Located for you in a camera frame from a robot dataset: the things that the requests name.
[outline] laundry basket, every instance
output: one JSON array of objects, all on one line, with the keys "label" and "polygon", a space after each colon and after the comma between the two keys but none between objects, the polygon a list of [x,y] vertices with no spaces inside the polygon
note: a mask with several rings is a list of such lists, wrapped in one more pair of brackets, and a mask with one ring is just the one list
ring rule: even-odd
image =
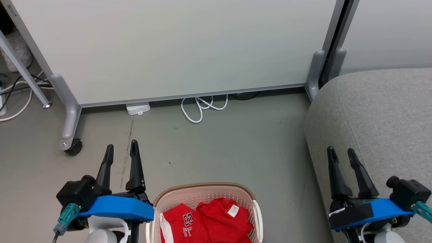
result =
[{"label": "laundry basket", "polygon": [[263,219],[254,194],[245,186],[236,183],[198,183],[171,187],[154,202],[155,220],[146,224],[147,243],[161,243],[159,214],[184,203],[196,209],[200,202],[209,203],[216,198],[235,200],[239,206],[249,210],[249,222],[254,228],[248,234],[252,243],[263,242]]}]

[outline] floor scuff mark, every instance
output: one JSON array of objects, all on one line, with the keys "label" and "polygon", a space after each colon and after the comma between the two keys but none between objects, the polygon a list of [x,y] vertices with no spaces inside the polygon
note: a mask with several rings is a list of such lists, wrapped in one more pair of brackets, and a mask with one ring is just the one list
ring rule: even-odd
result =
[{"label": "floor scuff mark", "polygon": [[129,138],[127,140],[127,147],[126,147],[126,155],[124,156],[124,160],[123,160],[123,169],[121,170],[121,181],[120,181],[120,189],[123,186],[123,178],[124,178],[124,173],[126,172],[126,167],[127,167],[127,160],[129,159],[129,147],[130,147],[130,138],[132,137],[132,128],[133,128],[133,120],[135,119],[135,116],[132,117],[132,122],[130,124],[130,129],[129,129]]}]

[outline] clothing tag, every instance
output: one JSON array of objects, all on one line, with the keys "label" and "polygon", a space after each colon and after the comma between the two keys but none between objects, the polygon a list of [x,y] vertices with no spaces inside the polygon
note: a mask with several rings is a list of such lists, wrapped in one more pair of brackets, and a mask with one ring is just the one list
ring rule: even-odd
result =
[{"label": "clothing tag", "polygon": [[231,209],[228,211],[228,214],[231,215],[232,217],[235,217],[239,209],[240,209],[239,207],[233,205]]}]

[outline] white sneaker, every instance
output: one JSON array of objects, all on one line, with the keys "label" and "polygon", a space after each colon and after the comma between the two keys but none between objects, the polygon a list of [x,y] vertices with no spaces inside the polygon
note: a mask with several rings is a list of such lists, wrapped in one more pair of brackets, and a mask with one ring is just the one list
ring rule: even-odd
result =
[{"label": "white sneaker", "polygon": [[[29,67],[33,61],[33,54],[25,43],[21,34],[18,32],[18,30],[14,30],[12,33],[5,35],[5,37],[7,41],[9,41],[9,44],[12,46],[12,49],[16,52],[18,58],[22,61],[24,66]],[[18,72],[18,69],[15,67],[15,65],[13,65],[12,61],[9,59],[6,53],[3,52],[3,50],[1,50],[1,54],[6,61],[9,71]]]}]

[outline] basket rim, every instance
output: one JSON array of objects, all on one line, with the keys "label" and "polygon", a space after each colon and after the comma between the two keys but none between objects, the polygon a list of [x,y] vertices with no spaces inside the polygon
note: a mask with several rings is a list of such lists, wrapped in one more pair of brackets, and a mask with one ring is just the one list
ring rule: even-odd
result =
[{"label": "basket rim", "polygon": [[243,191],[245,191],[246,193],[248,193],[252,200],[256,200],[255,199],[255,195],[252,193],[252,191],[249,190],[249,188],[245,187],[242,184],[232,183],[232,182],[203,182],[203,183],[194,183],[194,184],[179,185],[179,186],[174,186],[174,187],[168,188],[165,191],[161,192],[156,197],[156,199],[155,199],[155,201],[153,203],[153,207],[156,208],[156,206],[159,203],[160,199],[163,196],[165,196],[166,194],[170,193],[170,192],[177,191],[177,190],[183,190],[183,189],[196,188],[196,187],[211,187],[211,186],[230,186],[230,187],[236,187],[236,188],[242,189]]}]

